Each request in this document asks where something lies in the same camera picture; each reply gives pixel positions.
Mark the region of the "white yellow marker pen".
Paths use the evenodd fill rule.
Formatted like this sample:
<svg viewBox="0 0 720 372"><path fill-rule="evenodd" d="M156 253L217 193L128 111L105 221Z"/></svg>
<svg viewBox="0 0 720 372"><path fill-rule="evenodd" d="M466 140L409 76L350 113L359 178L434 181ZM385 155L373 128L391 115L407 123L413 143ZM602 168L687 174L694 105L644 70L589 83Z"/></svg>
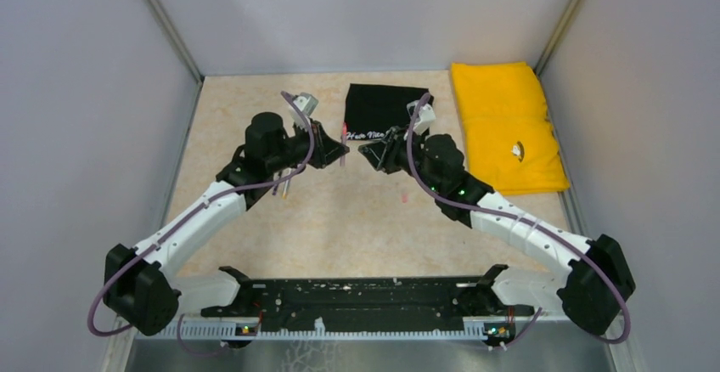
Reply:
<svg viewBox="0 0 720 372"><path fill-rule="evenodd" d="M283 190L282 190L281 196L282 196L282 198L283 198L284 200L287 198L288 193L289 193L289 190L290 190L290 184L291 184L291 179L292 179L292 177L291 177L292 172L293 172L293 170L292 170L292 169L289 169L288 178L287 178L287 180L284 182L284 185L283 185Z"/></svg>

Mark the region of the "thin pink pen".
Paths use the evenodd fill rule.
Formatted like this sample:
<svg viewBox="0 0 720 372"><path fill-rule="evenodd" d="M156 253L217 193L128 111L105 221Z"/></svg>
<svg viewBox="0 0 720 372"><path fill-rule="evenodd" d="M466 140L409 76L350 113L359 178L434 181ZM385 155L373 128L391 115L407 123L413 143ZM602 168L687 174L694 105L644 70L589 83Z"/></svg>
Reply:
<svg viewBox="0 0 720 372"><path fill-rule="evenodd" d="M341 141L341 143L343 144L343 146L344 146L345 148L347 148L347 147L346 147L346 142L347 142L347 125L346 125L346 122L345 122L345 121L343 121L343 123L342 123L340 141ZM341 167L344 167L345 164L346 164L346 154L347 154L347 153L343 154L343 155L341 156L341 158L340 158L340 166L341 166Z"/></svg>

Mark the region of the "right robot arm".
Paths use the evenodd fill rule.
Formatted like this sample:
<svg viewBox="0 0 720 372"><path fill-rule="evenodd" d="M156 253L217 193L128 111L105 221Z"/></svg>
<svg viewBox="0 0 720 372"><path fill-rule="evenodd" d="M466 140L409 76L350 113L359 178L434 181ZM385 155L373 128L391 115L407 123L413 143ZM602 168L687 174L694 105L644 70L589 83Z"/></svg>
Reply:
<svg viewBox="0 0 720 372"><path fill-rule="evenodd" d="M562 311L604 343L629 337L627 299L636 284L617 240L606 234L593 240L523 211L465 170L464 155L448 134L407 138L392 128L358 151L378 172L413 177L449 219L502 240L549 270L546 276L503 270L478 291L483 311L500 314L515 304L546 307Z"/></svg>

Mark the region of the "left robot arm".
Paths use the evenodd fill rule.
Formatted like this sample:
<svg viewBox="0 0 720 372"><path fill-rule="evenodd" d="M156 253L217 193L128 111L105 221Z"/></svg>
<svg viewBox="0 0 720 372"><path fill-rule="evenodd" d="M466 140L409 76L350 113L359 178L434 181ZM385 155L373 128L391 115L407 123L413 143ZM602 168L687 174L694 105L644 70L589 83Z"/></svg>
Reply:
<svg viewBox="0 0 720 372"><path fill-rule="evenodd" d="M306 166L323 169L349 151L318 121L301 116L294 135L280 115L262 112L245 129L245 143L208 189L179 217L134 247L113 247L105 258L103 303L144 335L161 332L186 313L224 307L235 316L255 303L252 289L231 274L179 277L185 262L235 218L248 212L276 182Z"/></svg>

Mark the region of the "black folded t-shirt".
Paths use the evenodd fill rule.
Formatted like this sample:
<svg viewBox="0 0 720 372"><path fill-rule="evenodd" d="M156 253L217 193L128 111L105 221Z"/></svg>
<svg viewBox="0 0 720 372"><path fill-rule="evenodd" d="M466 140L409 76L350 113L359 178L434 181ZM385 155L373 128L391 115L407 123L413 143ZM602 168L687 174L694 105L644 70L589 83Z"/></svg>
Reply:
<svg viewBox="0 0 720 372"><path fill-rule="evenodd" d="M347 142L381 139L392 127L407 127L406 106L429 93L428 88L351 83L343 121Z"/></svg>

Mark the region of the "yellow folded t-shirt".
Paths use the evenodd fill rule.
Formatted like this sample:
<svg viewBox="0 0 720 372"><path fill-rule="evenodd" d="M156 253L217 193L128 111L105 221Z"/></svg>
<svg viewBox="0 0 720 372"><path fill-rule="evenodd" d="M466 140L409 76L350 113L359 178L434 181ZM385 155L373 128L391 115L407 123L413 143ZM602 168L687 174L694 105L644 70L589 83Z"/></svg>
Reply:
<svg viewBox="0 0 720 372"><path fill-rule="evenodd" d="M470 173L506 195L570 187L543 88L525 62L450 69Z"/></svg>

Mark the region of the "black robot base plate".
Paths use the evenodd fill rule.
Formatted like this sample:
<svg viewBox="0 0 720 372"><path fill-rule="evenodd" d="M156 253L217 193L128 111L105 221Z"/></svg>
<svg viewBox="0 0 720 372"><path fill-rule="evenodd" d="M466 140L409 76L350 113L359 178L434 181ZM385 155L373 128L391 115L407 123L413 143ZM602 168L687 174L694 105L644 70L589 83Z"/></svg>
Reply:
<svg viewBox="0 0 720 372"><path fill-rule="evenodd" d="M244 279L224 307L205 318L259 318L267 333L459 333L467 318L531 316L533 306L503 304L494 278L481 275L360 279Z"/></svg>

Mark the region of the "aluminium frame rail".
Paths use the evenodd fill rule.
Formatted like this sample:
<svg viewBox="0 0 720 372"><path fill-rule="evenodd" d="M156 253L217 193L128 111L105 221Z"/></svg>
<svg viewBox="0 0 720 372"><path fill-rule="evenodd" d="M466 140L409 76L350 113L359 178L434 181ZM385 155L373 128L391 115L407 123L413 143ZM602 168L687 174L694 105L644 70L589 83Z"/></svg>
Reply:
<svg viewBox="0 0 720 372"><path fill-rule="evenodd" d="M185 313L242 318L250 338L312 335L452 337L472 335L473 318L498 317L509 329L523 316L561 313L605 339L627 312L634 284L582 269L566 280L513 279L505 267L484 275L414 278L249 279L233 268L212 277L174 281L155 268L120 281L104 304L145 335L156 335Z"/></svg>

